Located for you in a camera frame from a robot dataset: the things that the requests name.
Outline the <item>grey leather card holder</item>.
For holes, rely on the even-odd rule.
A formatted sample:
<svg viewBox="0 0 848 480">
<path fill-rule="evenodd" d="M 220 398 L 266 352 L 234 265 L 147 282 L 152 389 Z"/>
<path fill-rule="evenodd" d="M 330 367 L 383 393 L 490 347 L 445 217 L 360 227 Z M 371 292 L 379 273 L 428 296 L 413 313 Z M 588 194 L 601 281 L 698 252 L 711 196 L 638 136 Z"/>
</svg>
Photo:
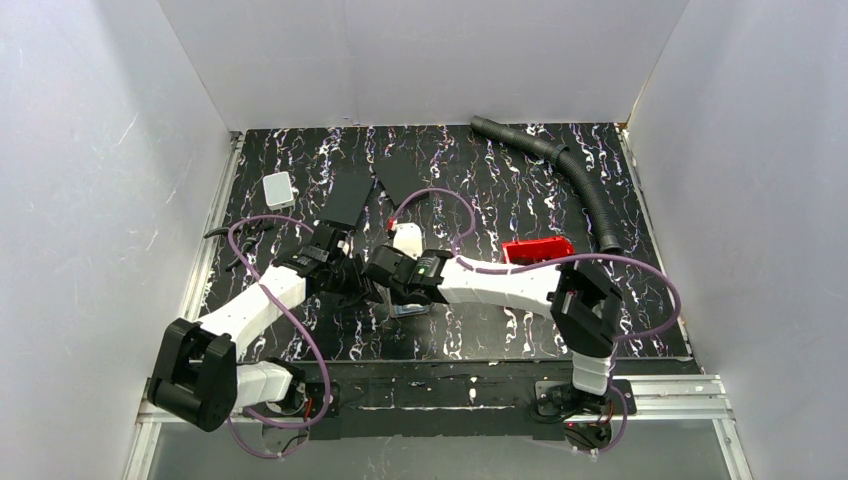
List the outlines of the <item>grey leather card holder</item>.
<svg viewBox="0 0 848 480">
<path fill-rule="evenodd" d="M 391 318 L 401 319 L 426 314 L 430 311 L 429 305 L 420 304 L 397 304 L 389 305 L 389 313 Z"/>
</svg>

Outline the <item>red plastic bin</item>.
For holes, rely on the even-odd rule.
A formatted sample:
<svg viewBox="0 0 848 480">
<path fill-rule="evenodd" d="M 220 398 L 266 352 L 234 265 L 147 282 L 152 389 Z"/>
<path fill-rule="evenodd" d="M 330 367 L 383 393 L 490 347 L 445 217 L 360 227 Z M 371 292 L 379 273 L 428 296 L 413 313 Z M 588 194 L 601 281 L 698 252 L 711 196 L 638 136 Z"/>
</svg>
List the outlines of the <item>red plastic bin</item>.
<svg viewBox="0 0 848 480">
<path fill-rule="evenodd" d="M 515 265 L 531 265 L 575 253 L 573 244 L 562 236 L 504 242 L 502 251 L 504 262 Z"/>
</svg>

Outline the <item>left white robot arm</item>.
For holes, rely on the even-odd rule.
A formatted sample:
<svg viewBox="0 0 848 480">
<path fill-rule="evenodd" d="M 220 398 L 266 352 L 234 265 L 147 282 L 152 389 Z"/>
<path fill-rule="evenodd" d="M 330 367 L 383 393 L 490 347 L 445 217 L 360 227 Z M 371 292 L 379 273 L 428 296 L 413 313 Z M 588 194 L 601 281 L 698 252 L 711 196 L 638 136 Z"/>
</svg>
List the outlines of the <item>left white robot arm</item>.
<svg viewBox="0 0 848 480">
<path fill-rule="evenodd" d="M 235 409 L 304 396 L 300 369 L 274 359 L 242 364 L 247 347 L 314 295 L 337 295 L 342 306 L 380 300 L 362 257 L 350 254 L 344 231 L 324 223 L 308 231 L 306 241 L 280 255 L 228 303 L 166 328 L 147 388 L 150 403 L 211 432 Z"/>
</svg>

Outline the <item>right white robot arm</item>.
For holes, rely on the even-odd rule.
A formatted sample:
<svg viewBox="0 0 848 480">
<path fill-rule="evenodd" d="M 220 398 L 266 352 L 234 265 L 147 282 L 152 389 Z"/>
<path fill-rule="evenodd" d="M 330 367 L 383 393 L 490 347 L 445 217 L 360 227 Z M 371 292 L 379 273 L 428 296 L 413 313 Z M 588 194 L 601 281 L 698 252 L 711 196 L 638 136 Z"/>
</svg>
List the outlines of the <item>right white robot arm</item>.
<svg viewBox="0 0 848 480">
<path fill-rule="evenodd" d="M 621 289 L 578 255 L 531 265 L 468 259 L 450 250 L 412 255 L 395 244 L 376 247 L 365 276 L 401 304 L 485 304 L 552 320 L 572 354 L 572 386 L 602 396 L 610 384 Z"/>
</svg>

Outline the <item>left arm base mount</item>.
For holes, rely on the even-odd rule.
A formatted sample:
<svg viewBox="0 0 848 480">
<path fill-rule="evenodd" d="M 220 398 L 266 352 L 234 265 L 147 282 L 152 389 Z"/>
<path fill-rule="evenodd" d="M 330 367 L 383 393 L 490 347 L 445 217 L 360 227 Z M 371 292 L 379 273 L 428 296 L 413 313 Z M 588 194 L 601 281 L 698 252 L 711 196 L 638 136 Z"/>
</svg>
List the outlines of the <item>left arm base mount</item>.
<svg viewBox="0 0 848 480">
<path fill-rule="evenodd" d="M 300 382 L 282 400 L 260 402 L 250 409 L 269 418 L 309 420 L 323 408 L 324 394 L 321 382 Z"/>
</svg>

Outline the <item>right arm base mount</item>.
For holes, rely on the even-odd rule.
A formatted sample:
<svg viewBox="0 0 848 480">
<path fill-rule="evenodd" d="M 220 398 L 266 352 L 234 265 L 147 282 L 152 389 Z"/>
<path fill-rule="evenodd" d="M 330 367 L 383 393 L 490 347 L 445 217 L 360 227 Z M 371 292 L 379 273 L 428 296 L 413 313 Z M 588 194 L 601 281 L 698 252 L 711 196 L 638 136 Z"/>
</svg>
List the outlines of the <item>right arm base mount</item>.
<svg viewBox="0 0 848 480">
<path fill-rule="evenodd" d="M 597 457 L 610 450 L 638 412 L 627 380 L 612 380 L 601 395 L 578 390 L 570 381 L 539 381 L 534 388 L 528 416 L 536 423 L 561 427 L 575 453 Z"/>
</svg>

